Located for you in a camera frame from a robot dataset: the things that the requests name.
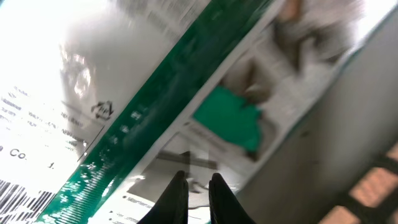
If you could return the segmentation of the green white wipes pack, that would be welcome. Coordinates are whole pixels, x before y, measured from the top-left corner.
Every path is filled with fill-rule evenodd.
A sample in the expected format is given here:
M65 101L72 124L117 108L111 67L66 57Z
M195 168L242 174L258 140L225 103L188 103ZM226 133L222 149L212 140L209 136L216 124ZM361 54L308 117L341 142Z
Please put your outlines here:
M2 1L1 222L137 223L239 193L396 1Z

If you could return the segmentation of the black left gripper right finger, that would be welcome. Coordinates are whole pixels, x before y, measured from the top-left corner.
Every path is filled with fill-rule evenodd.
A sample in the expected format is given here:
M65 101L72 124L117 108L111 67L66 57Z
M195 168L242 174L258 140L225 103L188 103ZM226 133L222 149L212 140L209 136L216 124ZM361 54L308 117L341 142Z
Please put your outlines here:
M255 224L219 173L209 181L211 224Z

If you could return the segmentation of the grey plastic mesh basket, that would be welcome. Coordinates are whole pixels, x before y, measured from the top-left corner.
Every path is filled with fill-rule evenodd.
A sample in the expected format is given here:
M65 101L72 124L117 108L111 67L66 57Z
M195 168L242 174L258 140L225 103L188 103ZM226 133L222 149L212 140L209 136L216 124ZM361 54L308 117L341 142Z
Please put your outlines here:
M240 191L256 223L317 223L344 207L361 223L385 223L397 190L375 206L350 195L368 172L397 173L397 10L338 66L325 94Z

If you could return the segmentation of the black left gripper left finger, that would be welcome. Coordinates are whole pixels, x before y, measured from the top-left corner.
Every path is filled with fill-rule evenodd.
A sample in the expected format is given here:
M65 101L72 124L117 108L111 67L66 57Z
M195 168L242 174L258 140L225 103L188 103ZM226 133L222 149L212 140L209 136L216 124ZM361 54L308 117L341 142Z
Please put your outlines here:
M137 224L187 224L188 182L179 170L162 195Z

